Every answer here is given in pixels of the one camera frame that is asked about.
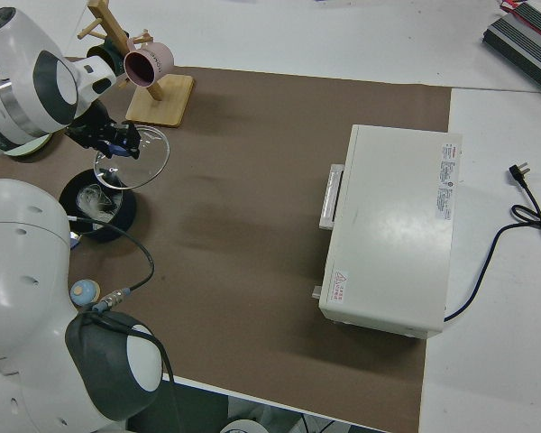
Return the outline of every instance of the brown table mat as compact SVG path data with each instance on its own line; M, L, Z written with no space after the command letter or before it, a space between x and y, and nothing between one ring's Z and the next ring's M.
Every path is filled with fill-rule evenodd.
M446 131L449 88L219 69L179 69L196 87L165 171L135 191L131 233L156 274L120 310L167 347L175 374L366 426L415 432L425 342L326 320L311 299L330 233L318 220L331 163L353 124ZM122 121L133 86L103 96ZM62 134L0 177L57 197L94 153ZM371 169L376 170L376 161ZM103 292L138 281L126 240L83 242L69 281Z

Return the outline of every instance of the wooden base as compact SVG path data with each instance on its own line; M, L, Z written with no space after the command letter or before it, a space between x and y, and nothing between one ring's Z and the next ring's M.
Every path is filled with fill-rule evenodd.
M159 80L163 98L156 101L146 88L136 88L126 119L136 124L177 127L187 107L195 80L188 75L166 75Z

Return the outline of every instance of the black pot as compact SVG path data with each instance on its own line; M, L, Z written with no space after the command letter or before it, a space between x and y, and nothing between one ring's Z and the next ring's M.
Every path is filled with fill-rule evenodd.
M134 198L134 193L130 189L108 188L98 181L93 170L82 171L72 178L66 187L64 187L64 190L62 190L59 203L64 207L66 213L74 217L90 217L85 215L78 208L76 203L78 193L88 185L98 185L108 198L113 202L118 203L116 208L112 211L114 216L108 223L124 231L128 230L133 224L134 216L136 215L136 199ZM120 235L111 228L103 226L95 230L92 224L78 221L70 221L70 230L78 235L96 239L98 242L109 242L120 237Z

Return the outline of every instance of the mug rack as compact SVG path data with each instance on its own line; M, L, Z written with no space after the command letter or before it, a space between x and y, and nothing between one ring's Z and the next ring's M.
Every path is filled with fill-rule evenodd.
M129 51L128 37L108 8L109 0L89 0L88 9L96 18L78 34L82 39L87 35L98 39L110 38L113 45L125 56ZM106 35L96 32L102 26ZM134 43L145 43L153 38L147 31L134 38ZM182 116L187 107L194 79L188 75L168 74L147 88L136 87L126 119L137 124L155 124L158 126L177 127L182 123Z

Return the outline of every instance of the warning label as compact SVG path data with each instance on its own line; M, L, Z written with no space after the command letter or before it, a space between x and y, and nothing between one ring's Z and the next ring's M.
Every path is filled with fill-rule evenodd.
M436 195L436 217L450 220L453 217L454 183L457 180L456 144L446 143L441 149L439 188Z
M329 300L339 303L344 302L344 288L347 281L348 272L335 270Z

